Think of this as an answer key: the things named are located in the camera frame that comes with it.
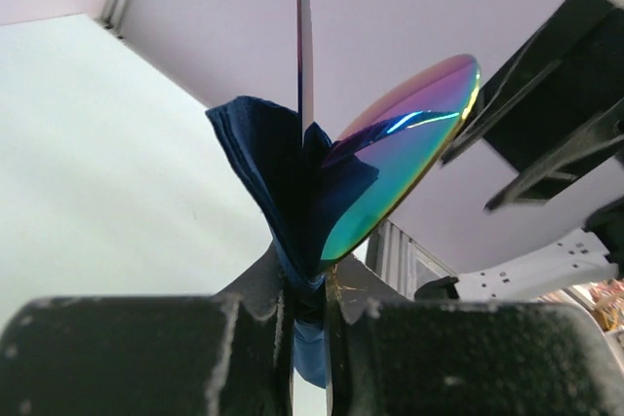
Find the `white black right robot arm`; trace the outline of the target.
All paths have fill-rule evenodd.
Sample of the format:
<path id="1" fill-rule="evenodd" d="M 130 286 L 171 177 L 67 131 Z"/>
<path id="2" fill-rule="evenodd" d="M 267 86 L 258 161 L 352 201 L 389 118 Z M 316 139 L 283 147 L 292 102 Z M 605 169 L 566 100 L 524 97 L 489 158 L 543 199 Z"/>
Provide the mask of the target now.
<path id="1" fill-rule="evenodd" d="M 516 177 L 487 203 L 545 203 L 623 156 L 623 9 L 565 0 L 487 81 L 477 114 L 444 153 L 486 141 Z M 529 300 L 623 275 L 623 203 L 615 200 L 546 246 L 479 271 L 423 284 L 415 299 Z"/>

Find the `iridescent spoon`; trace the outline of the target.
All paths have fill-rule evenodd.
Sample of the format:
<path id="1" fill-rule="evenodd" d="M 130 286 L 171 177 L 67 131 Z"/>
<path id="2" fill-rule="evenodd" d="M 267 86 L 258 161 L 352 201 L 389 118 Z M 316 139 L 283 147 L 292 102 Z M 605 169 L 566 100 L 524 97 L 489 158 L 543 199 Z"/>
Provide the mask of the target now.
<path id="1" fill-rule="evenodd" d="M 321 270 L 358 246 L 430 170 L 474 107 L 480 77 L 473 56 L 446 58 L 343 131 L 320 167 L 313 204 Z"/>

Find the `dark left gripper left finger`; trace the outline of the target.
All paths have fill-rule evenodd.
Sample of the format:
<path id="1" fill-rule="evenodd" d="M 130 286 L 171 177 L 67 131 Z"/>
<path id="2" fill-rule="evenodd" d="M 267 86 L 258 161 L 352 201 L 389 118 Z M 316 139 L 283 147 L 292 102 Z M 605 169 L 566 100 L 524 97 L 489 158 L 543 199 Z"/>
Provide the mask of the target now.
<path id="1" fill-rule="evenodd" d="M 213 296 L 37 298 L 1 335 L 1 411 L 289 415 L 292 323 L 274 247 Z"/>

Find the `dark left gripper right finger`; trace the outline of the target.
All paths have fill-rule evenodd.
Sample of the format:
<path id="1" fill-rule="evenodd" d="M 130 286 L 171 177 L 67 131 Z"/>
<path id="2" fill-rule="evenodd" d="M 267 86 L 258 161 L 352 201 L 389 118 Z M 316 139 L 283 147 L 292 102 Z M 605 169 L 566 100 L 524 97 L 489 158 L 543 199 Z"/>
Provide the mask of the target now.
<path id="1" fill-rule="evenodd" d="M 413 301 L 348 258 L 326 276 L 331 415 L 619 415 L 598 326 L 553 303 Z"/>

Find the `iridescent fork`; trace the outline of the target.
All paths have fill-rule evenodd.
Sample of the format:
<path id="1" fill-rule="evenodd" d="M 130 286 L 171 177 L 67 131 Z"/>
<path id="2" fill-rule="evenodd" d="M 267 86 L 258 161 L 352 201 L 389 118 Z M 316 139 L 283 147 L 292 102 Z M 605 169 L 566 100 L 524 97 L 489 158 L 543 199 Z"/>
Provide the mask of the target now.
<path id="1" fill-rule="evenodd" d="M 310 0 L 297 2 L 297 107 L 301 131 L 314 122 L 313 38 Z"/>

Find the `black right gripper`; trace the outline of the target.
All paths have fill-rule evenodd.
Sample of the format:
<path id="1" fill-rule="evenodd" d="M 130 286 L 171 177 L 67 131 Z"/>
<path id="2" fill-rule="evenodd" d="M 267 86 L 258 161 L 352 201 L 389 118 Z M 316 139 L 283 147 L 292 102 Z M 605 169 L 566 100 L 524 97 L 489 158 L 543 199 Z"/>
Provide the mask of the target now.
<path id="1" fill-rule="evenodd" d="M 483 137 L 521 171 L 485 210 L 545 204 L 623 151 L 622 96 L 622 8 L 565 0 L 479 91 L 441 162 Z"/>

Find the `blue paper napkin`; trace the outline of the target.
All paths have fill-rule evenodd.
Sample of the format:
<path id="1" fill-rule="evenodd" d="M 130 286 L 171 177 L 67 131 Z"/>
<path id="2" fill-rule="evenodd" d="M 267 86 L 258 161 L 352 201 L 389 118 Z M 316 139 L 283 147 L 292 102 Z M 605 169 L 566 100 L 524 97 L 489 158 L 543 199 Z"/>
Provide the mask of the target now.
<path id="1" fill-rule="evenodd" d="M 325 388 L 325 272 L 320 257 L 339 218 L 377 180 L 377 168 L 348 156 L 324 167 L 332 142 L 317 124 L 272 101 L 238 96 L 206 113 L 228 163 L 260 207 L 295 296 L 292 361 Z"/>

